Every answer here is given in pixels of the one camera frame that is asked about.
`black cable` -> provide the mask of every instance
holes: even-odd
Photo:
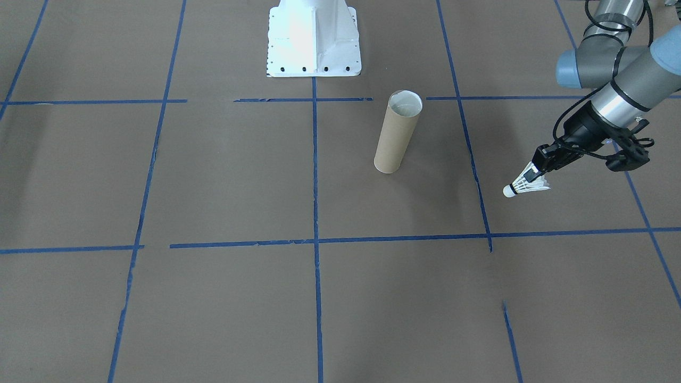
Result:
[[[574,153],[579,153],[579,154],[582,154],[582,155],[589,155],[591,157],[595,157],[595,158],[598,158],[598,159],[608,159],[606,156],[603,156],[603,155],[598,155],[598,154],[590,152],[590,151],[585,151],[585,150],[578,148],[578,147],[568,146],[565,143],[565,141],[558,138],[558,127],[560,126],[560,122],[565,118],[565,116],[567,116],[574,108],[577,108],[577,106],[580,105],[582,102],[586,101],[588,98],[590,98],[591,96],[596,94],[597,91],[600,91],[604,86],[605,85],[599,87],[598,89],[594,89],[591,93],[582,97],[579,101],[574,103],[572,106],[570,106],[568,109],[566,109],[566,111],[564,111],[560,115],[560,117],[556,121],[556,124],[554,125],[554,129],[553,129],[553,132],[552,132],[553,139],[556,142],[556,144],[558,145],[558,147],[564,148],[564,149],[571,151],[571,152],[574,152]]]
[[[643,9],[644,13],[648,15],[648,47],[650,48],[652,41],[654,40],[655,28],[652,24],[652,10],[650,9],[648,0],[643,0]]]
[[[586,17],[589,19],[589,21],[596,27],[603,29],[605,31],[611,31],[611,32],[627,32],[630,36],[631,33],[633,32],[632,28],[628,25],[623,25],[623,28],[612,28],[612,27],[606,27],[605,25],[599,23],[594,19],[593,15],[591,14],[591,11],[589,10],[589,1],[591,0],[584,0],[584,13],[586,13]],[[636,26],[641,25],[641,21],[643,21],[643,17],[648,16],[648,47],[652,44],[652,41],[654,39],[654,27],[653,27],[653,22],[652,22],[652,10],[650,9],[650,4],[648,3],[648,0],[643,0],[643,12],[641,12],[641,16],[639,17],[638,21],[636,22]]]
[[[594,17],[591,15],[591,11],[589,10],[589,1],[591,0],[584,0],[584,13],[586,13],[586,17],[589,18],[589,21],[595,25],[596,27],[600,29],[604,29],[606,31],[611,31],[611,32],[627,32],[629,35],[631,35],[631,28],[627,25],[624,26],[624,28],[611,28],[611,27],[606,27],[605,25],[599,23],[594,19]]]

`grid line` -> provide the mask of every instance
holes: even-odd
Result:
[[[80,246],[80,247],[34,247],[27,249],[0,249],[0,255],[6,254],[44,254],[44,253],[78,253],[83,251],[121,251],[132,250],[134,245],[120,246]]]
[[[365,102],[373,101],[372,97],[341,97],[341,98],[240,98],[233,102]]]
[[[511,328],[511,319],[509,318],[509,310],[506,301],[503,301],[504,322],[506,322],[506,332],[509,335],[509,343],[511,344],[511,353],[513,354],[513,365],[516,366],[516,376],[518,383],[522,381],[522,371],[520,369],[520,360],[518,359],[518,350],[516,349],[516,338],[513,337],[513,329]]]
[[[466,114],[464,112],[464,105],[461,102],[461,93],[459,92],[459,82],[456,80],[456,70],[454,69],[454,60],[452,59],[452,50],[449,47],[449,38],[447,37],[447,28],[445,27],[445,18],[442,15],[442,5],[440,0],[435,0],[437,4],[437,12],[440,16],[440,26],[442,28],[442,37],[445,40],[445,48],[447,49],[447,58],[449,59],[449,69],[452,72],[452,81],[454,82],[454,92],[456,93],[456,101],[459,105],[459,114],[461,116],[461,125],[464,130],[464,137],[466,138],[466,146],[471,156],[471,170],[473,171],[473,178],[475,179],[475,186],[477,187],[477,195],[480,199],[480,212],[482,213],[482,221],[485,225],[485,233],[487,233],[487,241],[490,247],[490,253],[494,250],[492,245],[492,236],[490,236],[490,223],[487,220],[487,212],[485,210],[485,200],[482,197],[482,189],[480,188],[480,179],[477,176],[477,169],[475,167],[475,157],[473,156],[473,147],[471,145],[471,137],[468,132],[468,124],[466,123]]]
[[[5,111],[7,110],[7,103],[10,102],[12,99],[12,93],[14,92],[14,88],[16,87],[16,83],[19,81],[19,76],[21,75],[21,70],[24,69],[24,64],[26,63],[26,59],[29,56],[29,52],[31,51],[31,47],[33,46],[33,42],[35,41],[35,36],[38,34],[38,29],[40,29],[40,23],[42,22],[42,18],[45,15],[45,9],[47,9],[47,3],[48,0],[45,0],[43,2],[43,6],[40,9],[40,15],[38,15],[38,20],[35,22],[35,27],[33,28],[33,33],[31,34],[31,38],[29,39],[28,45],[26,45],[26,50],[24,50],[24,55],[21,56],[21,61],[19,61],[19,66],[16,68],[16,72],[14,73],[14,78],[12,79],[12,84],[10,85],[10,90],[7,91],[7,96],[5,97],[5,102],[3,103],[2,107],[0,108],[0,120],[2,120],[3,116],[5,115]]]
[[[317,381],[324,382],[323,341],[321,334],[321,273],[319,271],[319,150],[317,141],[317,78],[312,77],[313,195],[315,246],[315,300],[317,308]]]
[[[648,232],[681,232],[681,227],[664,228],[621,228],[594,230],[557,230],[543,232],[492,232],[492,238],[518,238],[537,236],[581,236],[581,235],[609,235],[609,234],[641,234]],[[325,243],[357,243],[357,242],[396,242],[396,241],[446,241],[454,239],[486,239],[487,233],[472,234],[438,234],[414,236],[357,236],[319,238],[320,244]],[[172,243],[170,249],[201,249],[208,247],[246,247],[246,246],[275,246],[275,245],[309,245],[315,239],[288,239],[274,241],[235,241],[235,242],[204,242],[204,243]]]
[[[168,99],[168,104],[186,104],[187,99]],[[55,101],[9,101],[5,105],[102,105],[102,104],[162,104],[162,99],[65,99]]]
[[[182,1],[182,8],[180,10],[180,17],[177,24],[177,32],[175,35],[175,44],[172,49],[170,57],[170,65],[168,66],[168,77],[165,81],[165,91],[163,92],[163,102],[161,103],[161,112],[159,113],[159,122],[156,126],[156,136],[154,138],[154,146],[151,151],[151,160],[149,162],[149,170],[146,176],[146,185],[144,187],[144,197],[142,198],[142,208],[140,209],[140,222],[138,224],[137,233],[135,235],[135,244],[133,246],[132,255],[130,257],[130,267],[128,269],[127,285],[125,288],[125,304],[121,310],[121,317],[118,320],[118,330],[116,332],[116,342],[114,344],[114,351],[111,357],[111,366],[109,368],[108,383],[113,383],[116,373],[116,363],[118,361],[118,353],[121,349],[121,339],[123,336],[123,328],[125,326],[125,315],[127,313],[128,303],[130,300],[130,292],[133,281],[133,269],[137,261],[138,250],[140,249],[140,239],[142,237],[142,228],[144,227],[144,214],[146,212],[146,204],[149,198],[149,190],[151,188],[151,180],[154,173],[154,165],[156,163],[156,153],[159,148],[159,140],[161,137],[161,129],[163,128],[163,118],[165,117],[165,107],[168,104],[168,94],[170,93],[170,83],[172,82],[172,73],[175,66],[175,57],[177,56],[177,49],[180,44],[180,35],[182,34],[182,23],[185,18],[185,10],[187,8],[187,0]]]

